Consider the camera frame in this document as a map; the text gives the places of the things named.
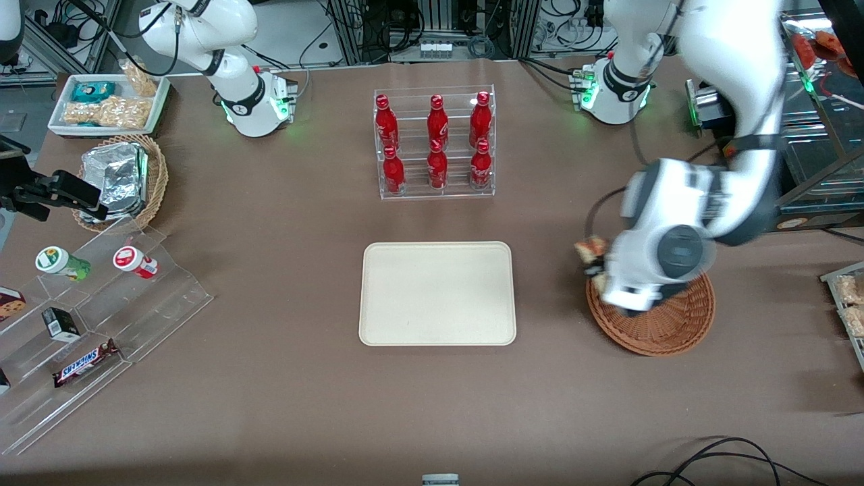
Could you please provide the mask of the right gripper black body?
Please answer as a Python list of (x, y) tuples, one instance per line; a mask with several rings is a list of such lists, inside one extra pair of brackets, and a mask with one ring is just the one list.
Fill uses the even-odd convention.
[(52, 198), (43, 184), (45, 175), (30, 168), (26, 155), (30, 147), (18, 144), (8, 136), (1, 136), (1, 197), (12, 198), (16, 188), (26, 186), (24, 193), (41, 198)]

